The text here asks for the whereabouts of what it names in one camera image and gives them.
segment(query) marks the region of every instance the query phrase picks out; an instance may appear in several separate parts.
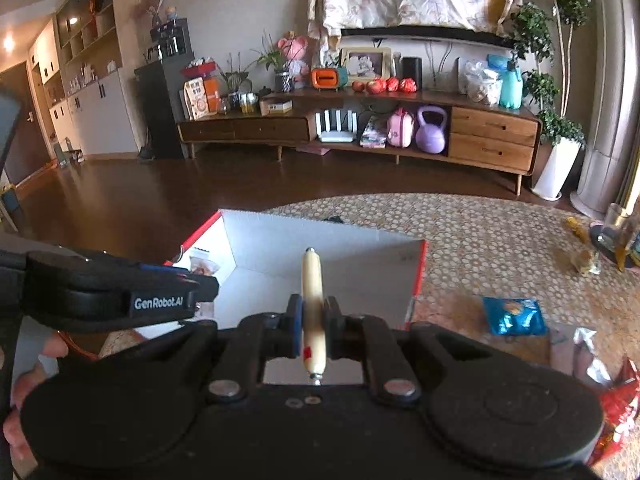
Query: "teal bottle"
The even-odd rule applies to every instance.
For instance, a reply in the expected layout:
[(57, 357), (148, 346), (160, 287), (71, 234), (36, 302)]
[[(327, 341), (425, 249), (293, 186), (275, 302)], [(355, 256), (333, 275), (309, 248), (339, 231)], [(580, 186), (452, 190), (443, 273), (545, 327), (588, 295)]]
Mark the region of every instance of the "teal bottle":
[(522, 106), (522, 74), (514, 59), (507, 64), (507, 71), (502, 74), (500, 106), (514, 110), (518, 110)]

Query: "tv stand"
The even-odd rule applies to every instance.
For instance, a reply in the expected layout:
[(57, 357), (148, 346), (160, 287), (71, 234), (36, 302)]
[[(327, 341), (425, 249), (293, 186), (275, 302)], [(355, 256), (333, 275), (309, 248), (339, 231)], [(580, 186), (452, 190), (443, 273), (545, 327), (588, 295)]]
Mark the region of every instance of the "tv stand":
[[(285, 115), (267, 114), (269, 102), (292, 101), (293, 109)], [(422, 152), (414, 144), (408, 148), (363, 148), (357, 142), (320, 142), (314, 115), (327, 108), (356, 108), (366, 104), (392, 110), (402, 105), (415, 112), (423, 104), (443, 107), (448, 113), (445, 150), (439, 155)], [(270, 94), (260, 102), (261, 112), (216, 114), (197, 121), (178, 124), (182, 142), (225, 144), (266, 144), (276, 146), (278, 160), (282, 148), (313, 146), (360, 153), (393, 155), (396, 164), (402, 156), (441, 160), (516, 175), (516, 195), (520, 195), (522, 177), (532, 173), (540, 143), (542, 125), (526, 108), (509, 110), (474, 103), (466, 96), (446, 92), (421, 91), (415, 94), (383, 92), (356, 93), (351, 89), (295, 90), (287, 94)]]

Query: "red tray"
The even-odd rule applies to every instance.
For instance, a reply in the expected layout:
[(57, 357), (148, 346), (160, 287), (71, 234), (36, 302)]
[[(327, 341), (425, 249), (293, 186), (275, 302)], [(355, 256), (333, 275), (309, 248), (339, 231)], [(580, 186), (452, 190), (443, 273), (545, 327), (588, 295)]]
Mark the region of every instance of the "red tray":
[(218, 66), (216, 65), (216, 62), (211, 61), (209, 63), (203, 63), (199, 66), (183, 68), (182, 70), (180, 70), (180, 73), (187, 79), (194, 79), (196, 77), (204, 77), (212, 72), (215, 72), (217, 67)]

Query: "orange retro radio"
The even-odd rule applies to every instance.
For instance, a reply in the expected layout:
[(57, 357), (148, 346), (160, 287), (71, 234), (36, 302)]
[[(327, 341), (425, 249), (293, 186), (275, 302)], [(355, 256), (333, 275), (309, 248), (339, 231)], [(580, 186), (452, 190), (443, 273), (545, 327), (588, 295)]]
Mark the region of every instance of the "orange retro radio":
[(318, 90), (337, 90), (347, 84), (349, 76), (344, 66), (315, 68), (311, 71), (311, 84)]

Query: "human hand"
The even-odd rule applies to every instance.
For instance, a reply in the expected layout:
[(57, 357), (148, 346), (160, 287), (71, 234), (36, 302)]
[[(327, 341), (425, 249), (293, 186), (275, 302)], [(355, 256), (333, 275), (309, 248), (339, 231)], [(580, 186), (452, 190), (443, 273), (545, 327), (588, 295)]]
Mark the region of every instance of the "human hand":
[[(66, 343), (62, 341), (62, 338), (57, 333), (53, 333), (49, 339), (47, 339), (42, 355), (58, 358), (65, 357), (68, 352), (69, 349)], [(18, 380), (15, 381), (14, 390), (12, 391), (12, 402), (15, 407), (2, 425), (2, 430), (5, 439), (11, 446), (12, 456), (16, 460), (34, 460), (33, 453), (31, 453), (31, 449), (29, 448), (29, 444), (27, 444), (20, 425), (20, 410), (27, 395), (46, 379), (47, 373), (44, 371), (42, 364), (37, 362), (33, 370), (22, 374)]]

